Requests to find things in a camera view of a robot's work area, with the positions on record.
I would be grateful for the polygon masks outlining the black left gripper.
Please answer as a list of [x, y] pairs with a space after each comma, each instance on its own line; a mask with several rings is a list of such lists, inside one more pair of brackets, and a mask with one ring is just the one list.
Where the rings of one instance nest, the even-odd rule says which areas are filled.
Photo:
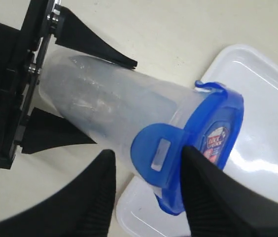
[[34, 154], [95, 144], [68, 120], [30, 105], [57, 22], [58, 0], [32, 0], [21, 28], [0, 23], [0, 169], [10, 169], [17, 149]]

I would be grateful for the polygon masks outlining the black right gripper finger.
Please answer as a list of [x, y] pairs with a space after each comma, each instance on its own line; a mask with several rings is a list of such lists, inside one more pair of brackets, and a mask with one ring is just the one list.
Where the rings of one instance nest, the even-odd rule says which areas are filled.
[[78, 52], [89, 54], [126, 69], [135, 69], [138, 65], [133, 60], [106, 43], [71, 10], [57, 6], [60, 12], [54, 32], [55, 44]]
[[193, 237], [278, 237], [278, 203], [241, 185], [192, 146], [181, 152], [181, 195]]
[[0, 221], [0, 237], [106, 237], [115, 196], [115, 154], [103, 150], [57, 193]]

